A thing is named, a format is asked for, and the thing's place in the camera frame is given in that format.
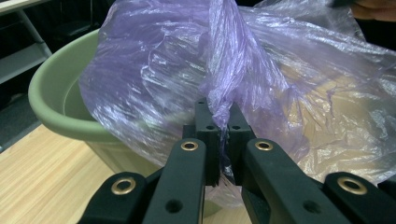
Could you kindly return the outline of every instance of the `transparent plastic bag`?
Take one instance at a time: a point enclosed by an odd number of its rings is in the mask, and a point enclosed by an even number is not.
[[[309,14],[319,7],[312,5],[289,9]],[[278,142],[318,180],[335,171],[374,183],[394,175],[396,53],[354,37],[353,25],[332,31],[282,10],[233,0],[116,1],[80,78],[84,102],[158,165],[205,96],[222,129],[237,102],[258,137]],[[352,24],[344,12],[329,11]],[[240,204],[238,188],[222,179],[206,197]]]
[[[348,7],[326,7],[332,0],[264,0],[255,6],[280,17],[290,17],[363,39],[359,25]]]

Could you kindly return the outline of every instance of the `wooden table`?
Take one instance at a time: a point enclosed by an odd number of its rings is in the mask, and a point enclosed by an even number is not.
[[[0,223],[77,223],[114,173],[81,141],[43,125],[0,154]],[[244,207],[204,223],[250,223]]]

